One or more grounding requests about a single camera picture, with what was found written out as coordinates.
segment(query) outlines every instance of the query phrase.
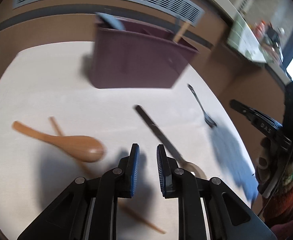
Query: white table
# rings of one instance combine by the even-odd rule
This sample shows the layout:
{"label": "white table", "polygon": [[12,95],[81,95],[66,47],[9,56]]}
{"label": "white table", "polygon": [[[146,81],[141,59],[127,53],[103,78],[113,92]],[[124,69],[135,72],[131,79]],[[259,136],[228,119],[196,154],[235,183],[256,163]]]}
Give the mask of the white table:
{"label": "white table", "polygon": [[187,87],[190,83],[206,111],[237,138],[243,156],[253,165],[239,134],[214,94],[189,65],[172,89],[96,89],[83,72],[93,42],[47,44],[21,51],[0,80],[0,229],[9,240],[19,234],[78,176],[72,158],[49,144],[11,129],[19,120],[54,134],[55,116],[67,135],[88,135],[102,141],[105,158],[88,164],[101,175],[130,152],[141,150],[136,195],[131,208],[167,233],[161,235],[119,212],[119,239],[177,239],[177,199],[164,199],[159,185],[156,147],[160,143],[134,111],[142,105],[183,157],[200,166],[208,178],[220,177],[248,204],[242,189],[215,160],[210,128]]}

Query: purple bin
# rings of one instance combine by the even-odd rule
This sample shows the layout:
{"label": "purple bin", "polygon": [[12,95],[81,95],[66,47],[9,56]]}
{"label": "purple bin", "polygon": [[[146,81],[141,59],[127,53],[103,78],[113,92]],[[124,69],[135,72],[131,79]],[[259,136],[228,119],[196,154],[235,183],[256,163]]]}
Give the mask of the purple bin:
{"label": "purple bin", "polygon": [[164,28],[118,18],[125,31],[98,24],[89,79],[96,88],[171,88],[199,51]]}

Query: bottle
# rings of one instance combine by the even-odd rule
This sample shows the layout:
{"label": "bottle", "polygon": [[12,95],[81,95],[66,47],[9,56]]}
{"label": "bottle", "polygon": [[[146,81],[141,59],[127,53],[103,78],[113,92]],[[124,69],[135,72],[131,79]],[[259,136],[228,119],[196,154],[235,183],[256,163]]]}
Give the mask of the bottle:
{"label": "bottle", "polygon": [[261,41],[261,39],[264,37],[265,30],[266,30],[266,23],[265,21],[262,20],[259,24],[256,25],[253,31],[254,36],[256,37],[258,41]]}

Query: metal screw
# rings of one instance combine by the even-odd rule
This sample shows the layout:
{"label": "metal screw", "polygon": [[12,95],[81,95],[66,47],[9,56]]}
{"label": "metal screw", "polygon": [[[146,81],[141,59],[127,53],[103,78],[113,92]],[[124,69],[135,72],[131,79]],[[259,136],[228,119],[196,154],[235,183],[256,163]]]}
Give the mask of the metal screw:
{"label": "metal screw", "polygon": [[75,180],[76,184],[82,184],[84,181],[85,181],[85,178],[83,177],[77,177]]}
{"label": "metal screw", "polygon": [[178,175],[182,175],[184,173],[184,170],[181,169],[181,168],[177,168],[177,169],[174,170],[174,173],[178,174]]}
{"label": "metal screw", "polygon": [[212,178],[211,181],[215,185],[219,185],[221,183],[221,180],[219,178],[216,178],[216,177]]}
{"label": "metal screw", "polygon": [[122,169],[121,168],[114,168],[112,172],[114,174],[121,174],[122,173]]}

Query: wooden chopstick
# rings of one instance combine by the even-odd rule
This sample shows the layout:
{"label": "wooden chopstick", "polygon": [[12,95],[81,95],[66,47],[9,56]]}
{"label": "wooden chopstick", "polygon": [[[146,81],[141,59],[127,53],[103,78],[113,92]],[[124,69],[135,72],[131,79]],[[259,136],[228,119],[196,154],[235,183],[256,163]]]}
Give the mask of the wooden chopstick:
{"label": "wooden chopstick", "polygon": [[158,228],[155,224],[153,224],[150,221],[144,219],[139,214],[137,214],[134,210],[129,208],[121,199],[118,199],[118,206],[123,212],[125,212],[128,215],[130,215],[136,221],[139,221],[139,222],[147,225],[148,227],[152,228],[154,231],[157,231],[162,235],[166,234],[166,232],[164,230],[162,230],[161,228]]}
{"label": "wooden chopstick", "polygon": [[[55,133],[59,136],[64,136],[64,133],[62,132],[61,128],[59,127],[56,119],[54,116],[49,117],[49,121],[52,125],[52,128],[54,129]],[[75,162],[78,164],[78,166],[82,169],[82,171],[91,179],[96,178],[97,176],[82,162],[77,159],[75,159]],[[118,199],[118,206],[121,208],[123,212],[134,218],[136,221],[139,221],[154,231],[159,232],[160,234],[166,234],[166,232],[160,228],[158,228],[156,225],[152,224],[148,220],[141,217],[139,214],[137,214],[135,211],[133,211],[131,208],[129,208],[122,200]]]}
{"label": "wooden chopstick", "polygon": [[181,26],[181,28],[179,29],[179,31],[176,33],[176,35],[174,36],[174,38],[172,39],[174,42],[178,43],[179,40],[181,39],[181,36],[186,32],[186,30],[189,28],[190,26],[190,22],[186,21],[184,22],[184,24]]}
{"label": "wooden chopstick", "polygon": [[[49,121],[52,125],[52,128],[54,129],[55,133],[59,136],[64,136],[64,133],[62,132],[61,128],[59,127],[56,119],[54,116],[50,116],[49,117]],[[94,174],[87,165],[85,165],[82,161],[77,160],[76,158],[74,158],[74,161],[78,164],[78,166],[82,169],[82,171],[85,173],[85,175],[90,178],[90,179],[94,179],[97,178],[98,176],[96,174]]]}

